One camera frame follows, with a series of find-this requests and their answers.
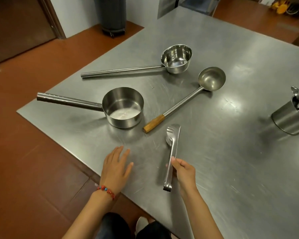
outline left hand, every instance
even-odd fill
[[[115,195],[124,188],[134,165],[131,162],[125,170],[125,163],[130,149],[127,149],[119,159],[122,150],[123,146],[116,147],[106,156],[101,173],[100,185],[109,188]]]

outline wooden door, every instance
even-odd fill
[[[54,38],[38,0],[0,0],[0,62]]]

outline stainless steel table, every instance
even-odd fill
[[[82,80],[80,72],[160,63],[173,44],[193,49],[180,75],[147,72]],[[152,132],[143,125],[194,91],[199,72],[222,68],[227,81],[202,92]],[[131,177],[123,193],[181,239],[192,237],[173,181],[163,191],[169,124],[181,127],[178,157],[196,168],[199,192],[225,238],[299,238],[299,135],[288,136],[270,114],[299,86],[299,47],[178,7],[49,90],[100,102],[128,86],[144,97],[145,119],[130,130],[108,124],[101,112],[32,101],[18,112],[76,158],[101,174],[104,157],[131,148]]]

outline red beaded bracelet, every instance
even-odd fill
[[[104,185],[100,185],[99,187],[97,187],[96,190],[104,190],[106,191],[107,193],[109,193],[112,197],[112,200],[115,200],[115,194],[112,192],[112,190],[106,188]]]

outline white shoe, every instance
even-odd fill
[[[149,221],[145,217],[141,216],[140,218],[138,218],[136,223],[135,235],[137,235],[137,233],[143,230],[145,226],[147,226],[148,224]]]

